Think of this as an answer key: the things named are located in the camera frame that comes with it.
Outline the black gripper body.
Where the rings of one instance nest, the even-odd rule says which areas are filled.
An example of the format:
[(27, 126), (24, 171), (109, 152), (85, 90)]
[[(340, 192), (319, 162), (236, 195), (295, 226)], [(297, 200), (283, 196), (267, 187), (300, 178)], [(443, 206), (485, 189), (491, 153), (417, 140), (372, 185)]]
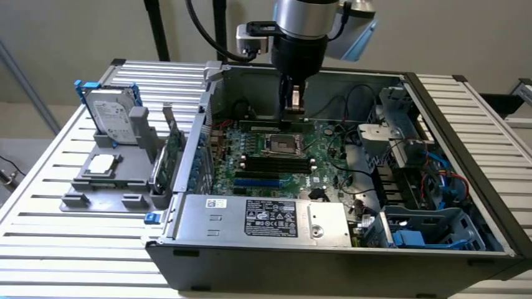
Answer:
[(288, 35), (273, 37), (272, 64), (293, 83), (301, 83), (319, 72), (324, 54), (325, 37), (312, 40)]

